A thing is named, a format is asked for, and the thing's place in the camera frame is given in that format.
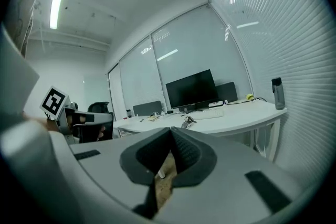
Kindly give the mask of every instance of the small yellow object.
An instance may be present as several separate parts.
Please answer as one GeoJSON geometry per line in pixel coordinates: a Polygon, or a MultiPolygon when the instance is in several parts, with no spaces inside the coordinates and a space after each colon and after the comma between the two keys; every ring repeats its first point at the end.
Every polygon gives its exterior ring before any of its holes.
{"type": "Polygon", "coordinates": [[[250,101],[250,100],[252,100],[252,99],[254,99],[254,96],[253,96],[253,94],[248,94],[248,95],[246,95],[246,100],[247,101],[250,101]]]}

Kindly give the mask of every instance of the gray water bottle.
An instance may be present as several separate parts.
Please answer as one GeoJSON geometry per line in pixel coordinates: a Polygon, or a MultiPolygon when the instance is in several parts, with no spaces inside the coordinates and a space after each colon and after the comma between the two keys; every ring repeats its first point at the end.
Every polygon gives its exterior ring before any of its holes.
{"type": "Polygon", "coordinates": [[[285,108],[285,95],[284,89],[282,87],[281,78],[272,79],[272,88],[275,98],[275,108],[277,110],[282,110],[285,108]]]}

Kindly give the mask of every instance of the computer monitor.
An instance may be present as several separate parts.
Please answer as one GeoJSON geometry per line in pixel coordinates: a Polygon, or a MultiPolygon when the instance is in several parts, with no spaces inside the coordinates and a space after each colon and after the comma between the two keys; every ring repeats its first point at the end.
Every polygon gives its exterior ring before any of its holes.
{"type": "Polygon", "coordinates": [[[171,108],[179,108],[218,98],[210,70],[168,83],[166,88],[171,108]]]}

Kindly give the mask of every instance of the white wall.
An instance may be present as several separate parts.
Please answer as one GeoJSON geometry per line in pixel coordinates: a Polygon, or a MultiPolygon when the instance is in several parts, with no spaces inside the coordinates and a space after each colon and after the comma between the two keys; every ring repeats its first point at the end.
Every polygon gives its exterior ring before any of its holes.
{"type": "Polygon", "coordinates": [[[141,10],[134,10],[129,24],[120,24],[107,54],[105,71],[108,72],[118,61],[149,33],[168,23],[173,18],[205,4],[207,0],[151,0],[141,10]]]}
{"type": "Polygon", "coordinates": [[[336,150],[335,19],[326,0],[212,0],[231,27],[254,94],[274,102],[271,79],[282,77],[276,164],[307,187],[321,180],[336,150]],[[239,25],[258,24],[237,28],[239,25]]]}
{"type": "Polygon", "coordinates": [[[67,93],[82,111],[87,111],[93,102],[110,102],[107,76],[103,72],[104,54],[49,43],[44,51],[41,42],[30,41],[26,59],[40,75],[24,108],[27,114],[45,117],[39,106],[51,86],[67,93]],[[83,83],[85,79],[94,85],[83,83]]]}

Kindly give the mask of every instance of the keyboard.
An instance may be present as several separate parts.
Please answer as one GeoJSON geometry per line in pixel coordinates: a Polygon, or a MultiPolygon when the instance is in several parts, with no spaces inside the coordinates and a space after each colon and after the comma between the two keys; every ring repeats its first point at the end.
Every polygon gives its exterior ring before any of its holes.
{"type": "Polygon", "coordinates": [[[211,109],[205,111],[195,111],[189,114],[194,120],[204,120],[204,119],[212,119],[219,118],[224,116],[224,111],[222,109],[211,109]]]}

